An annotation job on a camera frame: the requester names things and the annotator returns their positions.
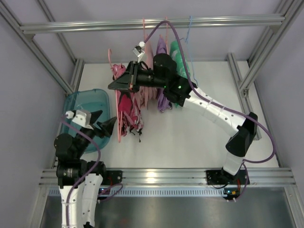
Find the pink patterned trousers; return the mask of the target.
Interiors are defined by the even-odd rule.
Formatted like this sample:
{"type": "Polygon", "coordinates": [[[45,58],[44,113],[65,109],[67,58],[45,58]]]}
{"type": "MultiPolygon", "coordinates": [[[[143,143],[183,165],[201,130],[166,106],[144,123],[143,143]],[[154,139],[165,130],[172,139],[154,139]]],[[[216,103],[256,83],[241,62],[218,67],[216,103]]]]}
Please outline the pink patterned trousers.
{"type": "Polygon", "coordinates": [[[140,108],[136,102],[134,93],[123,92],[117,90],[118,93],[118,108],[122,113],[122,137],[127,133],[135,134],[136,131],[141,137],[143,129],[143,119],[140,108]]]}

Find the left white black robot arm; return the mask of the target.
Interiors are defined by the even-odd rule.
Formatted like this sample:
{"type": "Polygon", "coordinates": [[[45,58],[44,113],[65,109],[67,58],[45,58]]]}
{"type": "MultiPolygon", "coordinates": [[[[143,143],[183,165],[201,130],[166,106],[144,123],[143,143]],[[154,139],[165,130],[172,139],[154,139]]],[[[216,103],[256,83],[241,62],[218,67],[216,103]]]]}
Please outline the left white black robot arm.
{"type": "Polygon", "coordinates": [[[111,137],[117,118],[99,122],[102,113],[102,110],[92,113],[72,110],[61,118],[63,125],[76,131],[75,136],[61,133],[54,140],[64,228],[95,227],[95,208],[99,197],[117,186],[108,177],[106,166],[100,160],[100,148],[94,141],[95,137],[111,137]],[[81,157],[90,144],[95,146],[98,157],[96,161],[87,162],[81,157]]]}

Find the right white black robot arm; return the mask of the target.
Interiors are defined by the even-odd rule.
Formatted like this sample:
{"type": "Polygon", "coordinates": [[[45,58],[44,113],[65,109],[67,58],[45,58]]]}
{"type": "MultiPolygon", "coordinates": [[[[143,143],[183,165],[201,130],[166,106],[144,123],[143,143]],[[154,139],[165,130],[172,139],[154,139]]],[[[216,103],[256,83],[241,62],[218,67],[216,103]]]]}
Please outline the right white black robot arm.
{"type": "Polygon", "coordinates": [[[137,93],[141,86],[163,89],[163,95],[173,103],[197,111],[219,127],[230,139],[222,173],[236,176],[257,133],[257,115],[233,114],[212,100],[193,82],[178,75],[177,64],[168,54],[153,57],[153,68],[144,69],[143,62],[131,61],[126,71],[108,85],[108,89],[137,93]]]}

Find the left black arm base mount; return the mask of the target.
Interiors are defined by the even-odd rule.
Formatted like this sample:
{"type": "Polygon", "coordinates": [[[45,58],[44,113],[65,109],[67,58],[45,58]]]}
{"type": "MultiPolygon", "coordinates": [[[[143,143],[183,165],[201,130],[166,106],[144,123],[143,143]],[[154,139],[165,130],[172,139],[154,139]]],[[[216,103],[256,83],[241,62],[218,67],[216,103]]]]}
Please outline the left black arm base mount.
{"type": "Polygon", "coordinates": [[[122,182],[123,171],[122,170],[107,170],[102,174],[103,181],[101,185],[112,186],[122,182]]]}

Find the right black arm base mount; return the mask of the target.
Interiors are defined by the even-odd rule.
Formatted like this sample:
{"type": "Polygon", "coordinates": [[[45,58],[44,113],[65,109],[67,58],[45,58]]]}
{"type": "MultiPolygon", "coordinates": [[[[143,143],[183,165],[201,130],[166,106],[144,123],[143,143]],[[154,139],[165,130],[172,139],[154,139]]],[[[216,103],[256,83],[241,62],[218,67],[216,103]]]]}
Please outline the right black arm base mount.
{"type": "Polygon", "coordinates": [[[240,183],[244,185],[246,181],[250,183],[247,179],[247,174],[245,170],[240,169],[236,175],[231,175],[223,169],[207,170],[207,183],[208,185],[237,185],[240,183]]]}

